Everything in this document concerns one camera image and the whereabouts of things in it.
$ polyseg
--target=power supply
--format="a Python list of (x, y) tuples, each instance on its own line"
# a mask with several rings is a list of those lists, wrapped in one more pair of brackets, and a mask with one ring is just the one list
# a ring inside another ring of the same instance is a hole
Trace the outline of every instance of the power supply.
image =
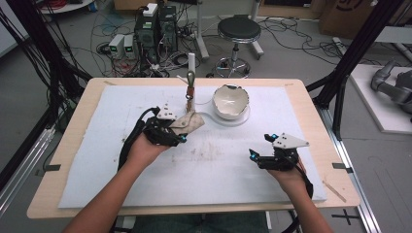
[(124, 35), (116, 35), (110, 42), (109, 49), (114, 59), (122, 59), (124, 56)]
[(134, 33), (136, 35), (141, 65), (159, 63), (157, 49), (159, 46), (160, 26), (157, 13), (158, 9), (154, 11), (152, 17), (138, 16), (136, 20)]
[(134, 42), (134, 35), (124, 36), (124, 53), (128, 59), (136, 59), (136, 43)]
[(164, 6), (159, 12), (161, 43), (168, 51), (178, 50), (176, 6)]

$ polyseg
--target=forearm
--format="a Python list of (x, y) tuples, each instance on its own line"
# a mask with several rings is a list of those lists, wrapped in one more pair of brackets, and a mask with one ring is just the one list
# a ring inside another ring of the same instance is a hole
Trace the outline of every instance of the forearm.
[(297, 212), (304, 233), (332, 232), (321, 212), (313, 204), (309, 195), (306, 194), (306, 190), (290, 192), (288, 195)]
[(73, 218), (64, 232), (108, 232), (144, 167), (127, 162), (106, 186)]

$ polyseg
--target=stool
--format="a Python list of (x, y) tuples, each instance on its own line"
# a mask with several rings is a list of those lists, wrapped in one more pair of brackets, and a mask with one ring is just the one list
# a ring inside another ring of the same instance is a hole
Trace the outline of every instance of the stool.
[(260, 26), (247, 17), (229, 17), (219, 22), (218, 33), (228, 41), (234, 42), (231, 57), (222, 58), (216, 63), (216, 72), (221, 77), (230, 78), (237, 73), (241, 78), (247, 78), (251, 73), (251, 66), (244, 59), (237, 57), (239, 44), (250, 44), (260, 36)]

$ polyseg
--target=round stool seat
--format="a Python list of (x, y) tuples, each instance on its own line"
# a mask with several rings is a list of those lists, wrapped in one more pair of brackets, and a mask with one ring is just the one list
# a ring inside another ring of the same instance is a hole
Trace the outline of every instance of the round stool seat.
[(260, 26), (246, 17), (229, 17), (219, 22), (218, 32), (235, 43), (252, 43), (260, 36)]

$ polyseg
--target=gray floor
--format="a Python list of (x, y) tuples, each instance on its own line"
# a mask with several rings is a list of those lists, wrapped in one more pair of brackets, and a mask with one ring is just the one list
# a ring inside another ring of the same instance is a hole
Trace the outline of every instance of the gray floor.
[[(78, 10), (58, 17), (63, 33), (73, 48), (78, 61), (94, 76), (102, 77), (99, 69), (104, 69), (102, 60), (95, 56), (96, 62), (86, 50), (95, 50), (101, 42), (109, 42), (110, 37), (99, 37), (109, 29), (101, 24), (120, 25), (133, 20), (133, 15), (120, 15), (111, 10), (110, 6), (98, 13), (87, 10)], [(204, 27), (217, 22), (218, 18), (204, 20)], [(127, 31), (119, 28), (119, 33)], [(311, 45), (331, 41), (331, 37), (320, 35), (316, 21), (299, 21), (297, 30), (312, 37)], [(206, 35), (216, 35), (216, 24), (208, 30)], [(284, 46), (300, 48), (305, 41), (292, 31), (276, 32), (277, 40)], [(217, 37), (205, 37), (206, 46), (210, 52), (210, 59), (200, 64), (196, 70), (198, 77), (206, 76), (212, 71), (214, 64), (231, 53), (232, 44)], [(283, 48), (274, 37), (263, 31), (259, 39), (265, 55), (256, 60), (250, 47), (241, 46), (239, 56), (248, 60), (252, 65), (253, 78), (268, 79), (300, 79), (305, 84), (312, 83), (329, 74), (335, 65), (311, 56), (302, 50)], [(397, 51), (375, 44), (365, 56), (382, 64), (395, 57), (399, 64), (410, 66), (410, 62), (400, 56)], [(321, 50), (310, 50), (331, 63), (339, 61), (336, 57), (328, 57)], [(103, 58), (107, 69), (109, 60)], [(31, 64), (20, 50), (12, 50), (0, 59), (0, 168), (3, 169), (7, 161), (14, 154), (22, 140), (30, 132), (39, 117), (46, 109), (46, 88), (35, 75)], [(171, 72), (171, 76), (184, 76), (185, 69)], [(371, 115), (363, 104), (351, 82), (345, 96), (344, 113), (342, 118), (342, 137), (345, 147), (351, 156), (360, 183), (376, 215), (382, 232), (408, 232), (412, 229), (412, 184), (407, 179), (412, 163), (412, 136), (381, 133)], [(57, 143), (61, 135), (56, 135), (53, 145), (45, 152), (45, 156), (24, 183), (7, 212), (0, 218), (1, 232), (59, 232), (69, 219), (29, 219), (26, 216), (27, 208), (41, 181), (35, 172), (41, 168), (46, 155)], [(349, 216), (358, 216), (355, 209), (345, 210)], [(335, 232), (363, 232), (361, 221), (358, 218), (343, 217), (344, 210), (322, 210)], [(290, 217), (285, 212), (272, 213), (273, 232), (281, 232), (290, 223)]]

